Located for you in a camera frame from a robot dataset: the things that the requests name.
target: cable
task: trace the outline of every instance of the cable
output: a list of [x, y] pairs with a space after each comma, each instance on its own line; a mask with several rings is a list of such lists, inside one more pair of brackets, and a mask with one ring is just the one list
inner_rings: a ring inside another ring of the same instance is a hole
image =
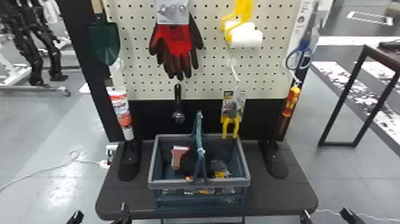
[[68, 156], [70, 157], [70, 161], [69, 161], [68, 163], [65, 163], [65, 164], [62, 164], [62, 165], [59, 165], [59, 166], [55, 166], [55, 167], [51, 167], [51, 168], [40, 169], [40, 170], [37, 170], [37, 171], [35, 171], [35, 172], [33, 172], [33, 173], [29, 174], [29, 175], [23, 176], [22, 178], [14, 179], [13, 181], [10, 181], [10, 182], [6, 183], [5, 185], [1, 186], [1, 187], [0, 187], [0, 193], [1, 193], [3, 190], [5, 190], [6, 188], [8, 188], [9, 186], [11, 186], [11, 185], [13, 185], [13, 184], [15, 184], [15, 183], [17, 183], [17, 182], [19, 182], [19, 181], [25, 180], [25, 179], [27, 179], [27, 178], [31, 178], [32, 176], [34, 176], [34, 175], [36, 175], [36, 174], [38, 174], [38, 173], [42, 173], [42, 172], [47, 172], [47, 171], [51, 171], [51, 170], [63, 168], [63, 167], [66, 167], [66, 166], [71, 165], [71, 164], [74, 163], [74, 162], [77, 162], [77, 163], [98, 164], [98, 165], [100, 165], [100, 166], [102, 165], [102, 162], [91, 161], [91, 160], [78, 160], [78, 157], [80, 156], [80, 151], [78, 151], [78, 150], [72, 150], [72, 151], [70, 151], [70, 152], [68, 153]]
[[[335, 216], [341, 216], [339, 213], [334, 212], [334, 211], [332, 211], [332, 210], [330, 210], [330, 209], [317, 209], [316, 212], [329, 212], [329, 213], [331, 213], [331, 214], [334, 214]], [[373, 219], [373, 220], [375, 220], [375, 221], [382, 221], [382, 222], [387, 222], [387, 221], [390, 221], [390, 222], [400, 222], [400, 219], [378, 218], [378, 217], [370, 216], [369, 214], [364, 214], [364, 213], [358, 213], [357, 216], [364, 216], [364, 217], [367, 217], [367, 218], [369, 218], [369, 219]]]

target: scissors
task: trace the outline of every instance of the scissors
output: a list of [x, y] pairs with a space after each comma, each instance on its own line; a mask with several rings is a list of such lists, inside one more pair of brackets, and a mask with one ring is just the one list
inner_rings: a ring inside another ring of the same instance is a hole
[[[303, 37], [300, 40], [299, 46], [295, 48], [286, 58], [286, 68], [289, 70], [297, 71], [297, 70], [304, 70], [307, 69], [311, 64], [311, 57], [313, 56], [313, 52], [310, 49], [311, 43], [311, 34], [314, 27], [314, 21], [316, 17], [316, 12], [318, 10], [319, 2], [314, 4], [314, 11], [311, 14], [310, 20], [307, 24], [307, 28]], [[305, 57], [310, 57], [310, 61], [303, 66], [303, 62]], [[294, 58], [294, 65], [289, 65]]]

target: basket handle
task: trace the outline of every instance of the basket handle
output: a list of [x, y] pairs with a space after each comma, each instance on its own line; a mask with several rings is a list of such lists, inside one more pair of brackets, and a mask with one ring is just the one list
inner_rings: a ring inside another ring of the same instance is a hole
[[196, 162], [196, 167], [195, 167], [195, 172], [193, 174], [193, 180], [192, 183], [196, 183], [197, 177], [199, 175], [200, 167], [202, 167], [203, 171], [203, 176], [204, 176], [204, 183], [208, 183], [208, 178], [207, 178], [207, 170], [205, 167], [205, 150], [203, 149], [203, 143], [202, 143], [202, 130], [201, 130], [201, 120], [203, 118], [203, 115], [201, 111], [197, 112], [195, 123], [193, 125], [193, 131], [192, 134], [195, 135], [196, 138], [196, 145], [197, 145], [197, 153], [199, 155], [197, 162]]

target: label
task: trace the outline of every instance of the label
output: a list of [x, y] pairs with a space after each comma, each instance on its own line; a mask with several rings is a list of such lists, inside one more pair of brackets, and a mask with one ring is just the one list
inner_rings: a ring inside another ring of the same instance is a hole
[[243, 118], [246, 104], [246, 91], [225, 90], [222, 101], [222, 116], [229, 116], [233, 114], [231, 111], [236, 110], [237, 114]]
[[189, 24], [189, 0], [156, 0], [158, 24]]
[[225, 172], [224, 171], [215, 171], [215, 178], [225, 178]]

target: plastic basket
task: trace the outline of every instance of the plastic basket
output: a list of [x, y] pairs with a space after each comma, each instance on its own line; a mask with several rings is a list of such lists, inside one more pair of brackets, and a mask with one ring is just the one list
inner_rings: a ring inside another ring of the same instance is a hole
[[148, 187], [154, 190], [156, 208], [214, 209], [243, 205], [251, 177], [239, 137], [234, 139], [228, 135], [227, 139], [222, 139], [221, 134], [202, 136], [206, 158], [222, 160], [227, 165], [230, 177], [221, 179], [203, 177], [197, 181], [185, 180], [185, 174], [171, 167], [173, 145], [197, 147], [192, 135], [156, 136], [148, 177]]

